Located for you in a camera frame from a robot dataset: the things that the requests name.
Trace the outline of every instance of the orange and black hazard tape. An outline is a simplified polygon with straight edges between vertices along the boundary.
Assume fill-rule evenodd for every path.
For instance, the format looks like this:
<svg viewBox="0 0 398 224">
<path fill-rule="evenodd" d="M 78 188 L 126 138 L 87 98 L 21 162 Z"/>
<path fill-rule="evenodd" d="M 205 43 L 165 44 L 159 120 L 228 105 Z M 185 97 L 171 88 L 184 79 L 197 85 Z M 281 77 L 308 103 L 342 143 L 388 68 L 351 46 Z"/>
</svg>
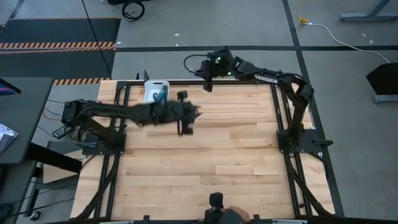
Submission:
<svg viewBox="0 0 398 224">
<path fill-rule="evenodd" d="M 62 19 L 87 19 L 87 17 L 71 17 L 71 18 L 12 18 L 10 20 L 37 20 L 37 19 L 45 19 L 45 20 L 62 20 Z M 120 17 L 91 17 L 90 19 L 120 19 Z"/>
<path fill-rule="evenodd" d="M 110 78 L 67 78 L 67 79 L 55 80 L 53 85 L 98 84 L 103 80 L 110 80 Z"/>
<path fill-rule="evenodd" d="M 0 49 L 78 49 L 97 46 L 101 49 L 114 47 L 114 42 L 0 43 Z"/>
<path fill-rule="evenodd" d="M 50 52 L 79 52 L 79 51 L 90 51 L 90 50 L 99 50 L 98 47 L 90 47 L 84 49 L 53 49 L 53 50 L 16 50 L 16 51 L 7 51 L 2 52 L 0 54 L 27 54 L 27 53 L 50 53 Z M 104 47 L 101 50 L 116 50 L 116 47 Z"/>
</svg>

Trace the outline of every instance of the white cord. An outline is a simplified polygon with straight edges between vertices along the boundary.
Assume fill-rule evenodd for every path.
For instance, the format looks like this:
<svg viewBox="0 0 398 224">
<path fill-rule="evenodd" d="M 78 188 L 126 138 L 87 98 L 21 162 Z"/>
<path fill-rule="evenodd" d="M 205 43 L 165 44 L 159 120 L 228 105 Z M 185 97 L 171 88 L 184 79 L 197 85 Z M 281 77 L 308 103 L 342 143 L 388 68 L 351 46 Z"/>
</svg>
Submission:
<svg viewBox="0 0 398 224">
<path fill-rule="evenodd" d="M 304 23 L 304 25 L 322 27 L 322 28 L 326 29 L 326 30 L 329 32 L 329 34 L 331 35 L 331 37 L 332 37 L 335 41 L 337 41 L 338 43 L 343 44 L 343 45 L 345 45 L 345 46 L 347 46 L 347 47 L 351 47 L 352 49 L 358 50 L 358 51 L 360 51 L 360 52 L 368 52 L 368 53 L 376 54 L 376 55 L 380 56 L 380 58 L 383 58 L 387 63 L 390 63 L 390 61 L 388 61 L 383 55 L 381 55 L 381 54 L 379 54 L 379 53 L 377 53 L 377 52 L 374 52 L 374 51 L 371 51 L 371 50 L 362 50 L 362 49 L 358 49 L 358 48 L 356 48 L 356 47 L 353 47 L 353 46 L 351 46 L 351 45 L 348 45 L 348 44 L 346 44 L 346 43 L 341 42 L 340 40 L 336 39 L 336 37 L 331 33 L 330 29 L 327 28 L 327 27 L 324 26 L 324 25 L 321 25 L 321 24 L 313 24 L 313 23 L 311 23 L 311 22 L 306 22 L 306 23 Z"/>
</svg>

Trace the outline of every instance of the black desk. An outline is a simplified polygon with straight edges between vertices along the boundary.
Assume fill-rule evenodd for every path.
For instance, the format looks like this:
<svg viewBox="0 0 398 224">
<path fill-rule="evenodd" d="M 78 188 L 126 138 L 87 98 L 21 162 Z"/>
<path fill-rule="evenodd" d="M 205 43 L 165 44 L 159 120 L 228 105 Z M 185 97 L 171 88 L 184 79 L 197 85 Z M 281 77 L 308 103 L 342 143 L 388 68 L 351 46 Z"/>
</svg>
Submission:
<svg viewBox="0 0 398 224">
<path fill-rule="evenodd" d="M 79 173 L 81 161 L 31 143 L 52 87 L 51 78 L 4 78 L 21 90 L 20 95 L 0 96 L 0 123 L 20 135 L 0 155 L 6 178 L 0 189 L 1 203 L 12 204 L 11 214 L 18 213 L 26 195 L 37 161 Z M 13 224 L 17 216 L 4 224 Z"/>
</svg>

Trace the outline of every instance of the concrete floor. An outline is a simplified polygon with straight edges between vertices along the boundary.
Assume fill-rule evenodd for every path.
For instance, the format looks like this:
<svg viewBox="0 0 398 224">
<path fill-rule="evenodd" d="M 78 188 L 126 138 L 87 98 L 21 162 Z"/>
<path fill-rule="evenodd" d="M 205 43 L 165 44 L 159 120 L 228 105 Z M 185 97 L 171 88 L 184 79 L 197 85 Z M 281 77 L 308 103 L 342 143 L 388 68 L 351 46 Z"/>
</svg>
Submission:
<svg viewBox="0 0 398 224">
<path fill-rule="evenodd" d="M 398 22 L 341 23 L 339 13 L 366 11 L 376 2 L 362 0 L 306 0 L 299 16 L 328 26 L 334 35 L 351 45 L 398 45 Z M 295 13 L 299 0 L 289 0 L 290 9 L 302 46 L 338 45 L 319 27 L 302 27 Z M 17 0 L 0 2 L 0 24 L 5 23 Z M 91 17 L 120 16 L 116 6 L 101 0 L 85 0 Z M 212 45 L 282 45 L 293 46 L 282 1 L 253 0 L 152 0 L 144 2 L 146 14 L 133 23 L 122 20 L 118 47 L 174 47 Z M 398 13 L 398 1 L 386 12 Z M 85 17 L 80 0 L 25 0 L 17 17 Z M 194 78 L 182 67 L 189 54 L 202 52 L 120 52 L 116 53 L 113 78 L 132 79 L 146 69 L 151 79 Z M 233 52 L 258 66 L 300 73 L 293 51 L 236 50 Z M 379 51 L 391 62 L 398 61 L 398 51 Z M 326 137 L 335 143 L 330 155 L 343 209 L 347 217 L 398 220 L 398 104 L 373 104 L 373 89 L 365 76 L 384 63 L 379 57 L 352 51 L 304 52 L 311 83 L 315 89 Z M 189 65 L 196 68 L 199 60 Z M 98 85 L 55 86 L 50 99 L 94 99 Z M 62 106 L 47 103 L 50 110 Z M 42 128 L 52 131 L 61 124 L 40 120 Z M 37 130 L 34 142 L 46 145 L 53 140 Z M 37 206 L 72 198 L 74 191 L 59 190 L 43 194 Z M 42 210 L 36 223 L 66 220 L 72 203 Z M 19 218 L 18 223 L 30 222 Z"/>
</svg>

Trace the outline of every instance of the wooden tabletop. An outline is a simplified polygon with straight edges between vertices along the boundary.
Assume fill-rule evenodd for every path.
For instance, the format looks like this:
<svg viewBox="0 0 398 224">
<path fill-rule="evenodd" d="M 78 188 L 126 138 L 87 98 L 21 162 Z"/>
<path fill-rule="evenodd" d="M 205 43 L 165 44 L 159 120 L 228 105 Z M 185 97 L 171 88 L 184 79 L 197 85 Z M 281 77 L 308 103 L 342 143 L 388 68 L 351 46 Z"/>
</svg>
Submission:
<svg viewBox="0 0 398 224">
<path fill-rule="evenodd" d="M 98 100 L 112 104 L 116 82 L 102 81 Z M 181 90 L 187 90 L 188 99 L 201 105 L 203 112 L 195 121 L 193 136 L 179 137 L 176 124 L 138 128 L 126 121 L 126 151 L 119 163 L 112 220 L 142 220 L 144 215 L 151 220 L 202 219 L 213 192 L 224 194 L 226 207 L 241 207 L 251 216 L 293 218 L 270 86 L 215 85 L 212 93 L 201 85 L 171 86 L 170 99 L 176 100 Z M 129 105 L 143 98 L 143 86 L 131 87 Z M 279 100 L 283 105 L 280 93 Z M 97 121 L 109 125 L 108 118 Z M 303 123 L 312 127 L 309 113 Z M 301 157 L 308 188 L 333 213 L 323 164 L 308 154 Z M 97 191 L 102 161 L 103 156 L 96 156 L 82 170 L 71 217 Z M 106 192 L 102 215 L 107 197 Z"/>
</svg>

